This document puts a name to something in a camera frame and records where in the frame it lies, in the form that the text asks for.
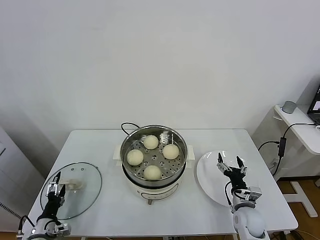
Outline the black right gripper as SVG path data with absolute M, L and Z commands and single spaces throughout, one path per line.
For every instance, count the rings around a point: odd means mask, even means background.
M 244 165 L 243 160 L 236 156 L 237 164 L 239 168 L 231 167 L 229 170 L 229 167 L 223 162 L 223 158 L 220 152 L 218 152 L 218 158 L 217 158 L 217 167 L 218 169 L 224 173 L 226 177 L 230 179 L 232 188 L 231 191 L 234 192 L 236 190 L 247 190 L 248 187 L 244 181 L 244 177 L 247 173 L 247 167 Z

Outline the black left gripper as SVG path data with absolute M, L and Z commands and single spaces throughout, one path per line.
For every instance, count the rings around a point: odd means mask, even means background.
M 61 178 L 61 172 L 59 171 L 53 178 L 53 180 L 49 183 L 47 187 L 47 198 L 48 202 L 45 205 L 45 208 L 42 214 L 37 218 L 37 220 L 41 219 L 50 219 L 57 221 L 57 213 L 59 208 L 63 205 L 65 194 L 66 194 L 66 185 L 63 185 L 59 191 L 59 181 Z

